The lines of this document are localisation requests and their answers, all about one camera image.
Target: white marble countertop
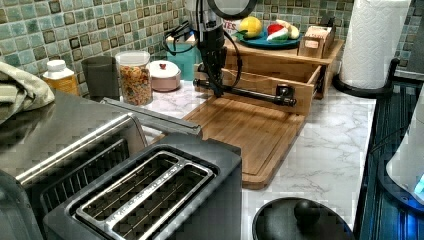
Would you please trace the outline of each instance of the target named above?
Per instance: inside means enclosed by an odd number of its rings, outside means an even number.
[[[207,96],[191,82],[180,89],[154,93],[145,108],[182,118]],[[243,189],[242,239],[251,240],[256,212],[282,197],[317,201],[353,228],[371,130],[375,100],[353,97],[330,88],[323,100],[314,100],[311,113],[271,184],[262,190]],[[159,132],[145,129],[148,140]]]

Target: lemon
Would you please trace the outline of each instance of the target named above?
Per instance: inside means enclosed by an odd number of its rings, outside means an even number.
[[[262,23],[259,19],[249,16],[241,21],[238,30],[239,32],[247,30],[247,33],[244,35],[246,38],[257,37],[262,32]]]

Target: jar lid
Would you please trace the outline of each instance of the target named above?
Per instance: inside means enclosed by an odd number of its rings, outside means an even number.
[[[124,51],[115,55],[119,65],[135,66],[149,63],[150,54],[146,51]]]
[[[150,71],[150,75],[156,78],[175,77],[180,71],[175,63],[162,60],[149,63],[147,68]]]
[[[47,72],[43,77],[57,80],[73,75],[74,72],[66,67],[64,60],[52,60],[47,62]]]

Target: kitchen towel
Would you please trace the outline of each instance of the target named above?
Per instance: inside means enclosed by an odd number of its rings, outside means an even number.
[[[54,99],[43,80],[0,62],[0,124],[13,114],[43,107]]]
[[[411,0],[355,0],[340,79],[362,89],[384,86]]]

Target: white canister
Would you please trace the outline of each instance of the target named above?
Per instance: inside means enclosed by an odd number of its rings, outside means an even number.
[[[169,92],[180,86],[181,71],[169,61],[154,61],[148,67],[152,77],[152,88],[158,92]]]

